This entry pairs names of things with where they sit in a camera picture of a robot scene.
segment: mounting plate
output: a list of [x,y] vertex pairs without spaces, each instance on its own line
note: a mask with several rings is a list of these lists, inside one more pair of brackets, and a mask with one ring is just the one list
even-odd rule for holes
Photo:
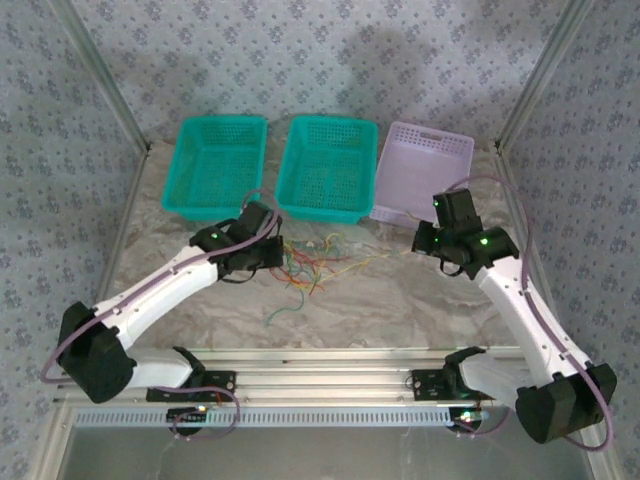
[[[183,415],[181,418],[181,423],[202,423],[207,419],[207,414],[205,412],[198,411],[195,407],[187,407],[187,408],[170,408],[167,410],[166,421],[167,423],[173,423],[173,421],[179,415]],[[176,432],[183,437],[189,437],[191,435],[195,435],[202,427],[178,427],[175,428]]]
[[[190,385],[190,387],[218,387],[229,390],[231,393],[236,391],[236,372],[233,371],[205,371],[201,374],[202,381],[200,385]],[[147,390],[147,402],[163,402],[163,403],[205,403],[205,402],[222,402],[228,403],[232,400],[223,394],[215,392],[200,393],[168,393],[155,388]]]
[[[462,400],[453,394],[442,370],[412,370],[411,388],[416,402],[433,400]],[[470,393],[464,400],[482,400],[478,392]]]

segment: green wire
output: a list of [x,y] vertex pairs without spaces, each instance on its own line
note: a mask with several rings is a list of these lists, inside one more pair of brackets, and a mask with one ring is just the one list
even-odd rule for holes
[[298,292],[300,292],[300,305],[298,305],[296,308],[293,308],[293,307],[282,307],[282,308],[279,308],[278,310],[273,312],[271,315],[269,315],[267,317],[267,319],[265,320],[264,323],[265,323],[265,325],[267,327],[269,325],[271,325],[271,322],[273,321],[273,318],[276,315],[278,315],[279,313],[282,313],[282,312],[299,312],[300,310],[302,310],[302,307],[304,307],[304,292],[302,290],[298,290]]

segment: patterned wallpaper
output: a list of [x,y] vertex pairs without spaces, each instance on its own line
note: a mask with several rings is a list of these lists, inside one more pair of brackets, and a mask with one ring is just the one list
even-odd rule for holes
[[640,478],[640,5],[596,4],[508,158],[565,326],[618,376],[618,448]]
[[0,6],[0,479],[26,474],[38,374],[64,309],[92,302],[139,153],[44,0]]
[[74,0],[145,135],[326,113],[497,137],[564,1]]

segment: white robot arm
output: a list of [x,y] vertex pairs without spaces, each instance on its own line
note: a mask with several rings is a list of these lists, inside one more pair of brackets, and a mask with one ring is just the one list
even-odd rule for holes
[[[219,280],[239,283],[227,278],[232,272],[255,274],[281,266],[282,237],[266,238],[280,223],[271,209],[250,202],[237,220],[200,230],[177,256],[125,292],[91,309],[80,302],[72,305],[60,328],[58,363],[95,403],[128,388],[204,386],[206,371],[187,350],[136,348],[134,343],[197,291]],[[257,239],[258,232],[265,238]],[[49,380],[46,370],[44,381]]]
[[434,196],[434,206],[439,226],[420,222],[413,251],[439,258],[443,272],[445,262],[459,267],[447,275],[465,273],[473,280],[498,308],[529,367],[523,374],[478,347],[461,350],[449,355],[443,367],[454,395],[482,392],[500,400],[539,443],[601,421],[602,405],[616,387],[615,374],[607,364],[593,365],[533,284],[523,281],[523,260],[509,235],[501,228],[483,228],[467,189]]

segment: cable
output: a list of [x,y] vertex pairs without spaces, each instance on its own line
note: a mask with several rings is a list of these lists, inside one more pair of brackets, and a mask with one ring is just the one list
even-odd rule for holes
[[222,437],[230,434],[231,432],[233,432],[236,429],[236,427],[238,426],[238,423],[240,422],[240,415],[241,415],[240,401],[238,400],[238,397],[236,397],[231,391],[226,390],[224,388],[213,387],[213,386],[209,386],[209,387],[193,387],[193,388],[172,388],[172,387],[154,387],[154,388],[156,390],[161,390],[163,392],[168,392],[168,393],[202,393],[202,392],[215,392],[216,394],[221,393],[222,395],[226,395],[227,397],[229,397],[231,399],[231,401],[236,406],[236,413],[235,413],[235,415],[233,417],[233,421],[222,432],[212,433],[212,434],[209,434],[209,435],[198,435],[197,437],[188,437],[188,436],[185,436],[185,435],[180,435],[178,433],[178,423],[180,423],[180,421],[184,417],[190,415],[193,412],[181,413],[180,415],[176,416],[173,419],[173,423],[171,425],[171,430],[173,431],[173,433],[175,435],[175,438],[177,438],[179,440],[185,440],[187,442],[190,442],[190,441],[211,440],[211,439],[215,439],[215,438],[222,438]]
[[370,257],[367,257],[365,260],[363,260],[360,263],[354,263],[353,265],[349,265],[348,267],[343,268],[342,270],[340,270],[338,272],[332,273],[331,275],[327,275],[326,277],[322,277],[320,280],[318,280],[318,285],[326,282],[327,280],[329,280],[332,277],[336,277],[338,275],[346,273],[349,270],[351,270],[352,268],[360,267],[360,266],[365,267],[365,266],[369,265],[369,263],[371,263],[371,261],[376,259],[376,258],[388,258],[388,257],[391,257],[393,255],[406,255],[407,253],[411,253],[411,250],[405,250],[404,252],[400,252],[400,253],[398,253],[398,252],[390,252],[390,253],[385,253],[385,254],[382,254],[382,255],[372,255]]
[[[507,187],[509,190],[511,190],[514,193],[516,200],[522,207],[525,221],[527,223],[527,240],[525,244],[524,254],[522,257],[522,270],[520,272],[520,283],[522,285],[522,291],[524,292],[524,298],[527,302],[527,305],[529,306],[529,309],[531,310],[531,313],[533,314],[536,321],[540,325],[540,328],[542,328],[542,330],[549,337],[549,339],[556,346],[556,348],[558,348],[559,351],[566,352],[567,349],[563,345],[562,341],[558,338],[558,336],[553,332],[549,324],[546,322],[546,320],[538,310],[538,307],[536,306],[535,301],[528,290],[529,260],[531,258],[532,246],[533,246],[533,221],[531,220],[531,217],[529,216],[527,209],[525,208],[524,201],[522,200],[522,197],[520,196],[520,192],[518,192],[518,189],[514,185],[512,185],[510,182],[505,180],[504,178],[498,177],[496,175],[484,174],[484,175],[471,175],[469,177],[466,177],[454,183],[453,185],[451,185],[447,189],[447,191],[451,191],[464,183],[472,182],[474,180],[480,180],[480,179],[493,180],[495,182],[498,182],[502,186]],[[565,355],[565,358],[569,361],[571,366],[576,369],[578,374],[582,377],[582,379],[585,381],[585,383],[593,393],[593,396],[598,402],[598,405],[600,406],[600,409],[602,410],[602,413],[604,415],[604,421],[606,426],[604,441],[602,442],[602,444],[595,447],[584,445],[569,437],[565,437],[565,439],[572,445],[575,445],[576,447],[582,450],[586,450],[587,452],[602,452],[608,449],[613,443],[614,426],[613,426],[613,415],[611,413],[611,409],[609,408],[609,405],[607,405],[607,401],[604,399],[604,396],[602,395],[602,393],[600,392],[600,390],[598,389],[594,381],[591,379],[591,377],[586,372],[586,370],[582,367],[582,365],[580,365],[580,363],[573,357],[573,355],[571,355],[570,353],[567,353]]]
[[251,276],[249,278],[245,278],[243,280],[234,280],[233,278],[223,278],[220,281],[224,282],[224,283],[230,283],[232,285],[242,285],[243,283],[247,283],[250,280],[253,280],[253,277],[256,276],[256,273],[258,272],[257,269],[251,270]]
[[116,309],[119,309],[119,310],[124,309],[130,302],[134,301],[135,299],[137,299],[141,295],[144,295],[146,292],[148,292],[153,287],[158,285],[164,279],[174,275],[176,272],[182,270],[185,267],[188,267],[189,265],[197,263],[197,262],[199,262],[201,260],[207,260],[207,259],[210,259],[210,258],[219,257],[219,256],[222,256],[222,255],[227,255],[229,253],[237,252],[238,250],[242,250],[243,248],[246,248],[246,247],[248,247],[250,245],[253,245],[254,243],[258,242],[259,240],[262,240],[267,235],[269,235],[269,233],[273,230],[273,228],[278,223],[278,218],[279,218],[280,213],[281,213],[280,212],[280,208],[278,207],[278,202],[276,201],[276,199],[269,192],[267,192],[266,190],[262,190],[262,189],[254,189],[254,190],[250,190],[245,195],[245,197],[244,197],[244,199],[242,201],[242,208],[243,209],[246,206],[247,200],[249,198],[251,198],[251,196],[256,194],[256,193],[260,193],[260,194],[268,196],[273,201],[273,204],[274,204],[274,206],[273,206],[273,216],[271,217],[271,220],[269,220],[269,223],[260,232],[258,232],[254,237],[250,238],[249,240],[246,240],[244,242],[240,242],[239,244],[234,245],[232,247],[223,248],[223,249],[220,249],[220,250],[214,250],[212,252],[205,252],[205,253],[202,253],[200,255],[196,255],[195,257],[189,258],[187,260],[184,260],[184,261],[174,265],[171,270],[165,270],[164,272],[162,272],[157,277],[151,279],[149,282],[145,283],[144,285],[141,285],[137,290],[132,292],[131,295],[129,295],[128,297],[122,299],[112,309],[107,310],[107,311],[101,313],[100,315],[98,315],[97,317],[92,318],[91,320],[89,320],[87,323],[85,323],[80,328],[75,330],[66,339],[64,339],[60,343],[60,345],[58,345],[58,347],[53,351],[53,353],[51,354],[49,359],[45,362],[44,367],[42,367],[42,371],[40,372],[40,381],[43,382],[43,383],[53,384],[53,385],[73,383],[73,379],[71,379],[71,378],[49,378],[49,377],[47,377],[47,373],[49,373],[49,370],[51,370],[51,367],[53,366],[55,361],[58,359],[58,357],[60,357],[60,355],[62,355],[62,353],[78,337],[80,337],[80,335],[84,334],[87,330],[89,330],[94,325],[97,325],[98,323],[102,322],[106,318],[109,318],[111,315],[113,315],[113,311],[114,310],[116,310]]
[[279,308],[278,310],[273,312],[271,315],[269,315],[267,317],[267,319],[264,321],[264,323],[265,323],[265,325],[267,327],[269,325],[271,325],[271,322],[273,321],[273,317],[275,317],[279,313],[282,313],[282,312],[299,312],[300,310],[302,310],[302,307],[304,307],[304,292],[302,290],[298,290],[298,291],[300,292],[300,305],[298,305],[295,308],[294,307],[282,307],[282,308]]
[[327,236],[327,238],[325,239],[324,243],[325,243],[325,249],[324,249],[324,260],[322,261],[322,263],[320,264],[320,267],[318,268],[318,273],[316,275],[316,278],[313,280],[313,286],[311,287],[311,291],[309,292],[309,296],[311,296],[311,294],[313,293],[313,291],[315,290],[316,286],[319,284],[320,282],[320,277],[322,276],[322,269],[324,268],[325,264],[327,263],[327,255],[329,254],[329,249],[331,248],[331,239],[333,237],[340,237],[341,234],[339,233],[331,233],[329,236]]

